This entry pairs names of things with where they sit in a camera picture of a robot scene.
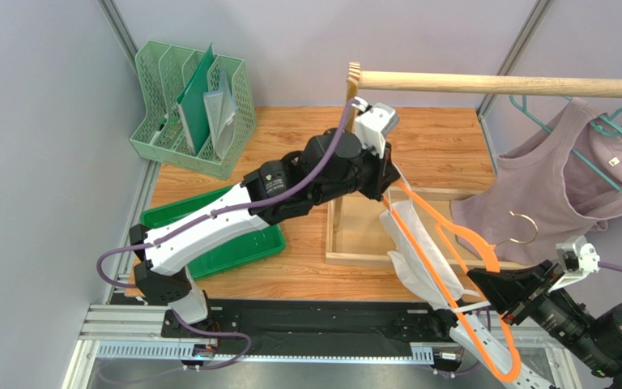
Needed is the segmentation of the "orange velvet hanger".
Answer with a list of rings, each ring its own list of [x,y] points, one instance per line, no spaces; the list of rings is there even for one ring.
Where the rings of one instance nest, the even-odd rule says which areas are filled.
[[[417,205],[423,208],[436,221],[437,233],[439,234],[441,240],[447,245],[450,253],[454,255],[456,263],[458,263],[461,270],[463,270],[464,272],[468,272],[469,266],[464,262],[460,254],[454,248],[452,242],[445,235],[446,230],[450,231],[455,236],[462,238],[470,245],[472,245],[475,251],[479,254],[480,259],[483,261],[484,268],[487,271],[492,271],[494,273],[499,273],[501,271],[500,261],[494,252],[494,249],[496,248],[494,244],[487,242],[478,233],[472,231],[471,229],[461,225],[457,225],[445,216],[443,216],[439,211],[436,210],[436,208],[430,205],[430,203],[419,197],[413,191],[413,189],[408,187],[404,180],[397,181],[397,187],[403,193],[405,193],[409,199],[415,201]],[[398,226],[400,231],[406,235],[408,242],[417,253],[421,263],[425,266],[426,271],[431,277],[431,280],[436,285],[437,290],[441,294],[441,297],[445,299],[451,312],[454,313],[455,317],[457,318],[458,328],[463,329],[467,333],[469,339],[473,343],[473,346],[479,352],[482,362],[489,368],[489,371],[492,373],[492,375],[503,383],[512,383],[515,379],[519,377],[520,373],[522,372],[522,360],[520,358],[518,350],[514,345],[513,334],[510,326],[506,323],[501,324],[502,332],[506,341],[506,347],[504,348],[504,350],[509,353],[511,359],[511,367],[509,371],[506,373],[502,373],[497,368],[496,363],[492,359],[492,356],[485,349],[483,341],[479,338],[478,333],[474,331],[474,328],[469,323],[464,312],[461,310],[461,307],[458,305],[453,295],[445,285],[445,282],[437,273],[435,267],[432,265],[430,258],[424,253],[422,247],[418,244],[413,233],[407,228],[404,220],[394,210],[393,204],[390,202],[390,200],[391,197],[387,195],[381,201],[387,208],[389,214],[394,218],[396,225]]]

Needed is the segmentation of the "white tank top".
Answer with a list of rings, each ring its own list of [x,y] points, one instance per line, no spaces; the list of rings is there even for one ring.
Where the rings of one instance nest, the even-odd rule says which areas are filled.
[[[397,212],[408,232],[416,240],[415,244],[409,242],[406,233],[398,226],[391,210],[386,210],[379,215],[384,230],[396,245],[396,249],[389,251],[388,255],[403,286],[436,310],[450,308],[449,303],[441,294],[436,282],[417,254],[416,248],[420,247],[454,300],[458,301],[464,296],[478,297],[479,294],[476,291],[466,289],[462,285],[417,216],[413,202],[411,200],[394,202],[392,203],[392,210]]]

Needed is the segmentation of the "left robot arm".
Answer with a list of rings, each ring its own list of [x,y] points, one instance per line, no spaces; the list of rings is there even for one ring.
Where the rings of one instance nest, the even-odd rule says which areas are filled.
[[[354,192],[380,201],[400,174],[391,160],[388,130],[313,136],[302,151],[270,160],[212,203],[164,227],[137,224],[130,243],[139,263],[134,284],[150,305],[169,306],[187,323],[209,314],[207,296],[194,284],[188,265],[240,236],[306,216],[313,207]]]

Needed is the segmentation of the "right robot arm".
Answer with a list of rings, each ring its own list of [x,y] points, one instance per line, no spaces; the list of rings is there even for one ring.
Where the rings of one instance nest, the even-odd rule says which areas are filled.
[[[564,274],[557,262],[517,270],[473,268],[467,275],[509,325],[530,318],[599,378],[622,388],[622,303],[591,316],[564,289],[555,289]]]

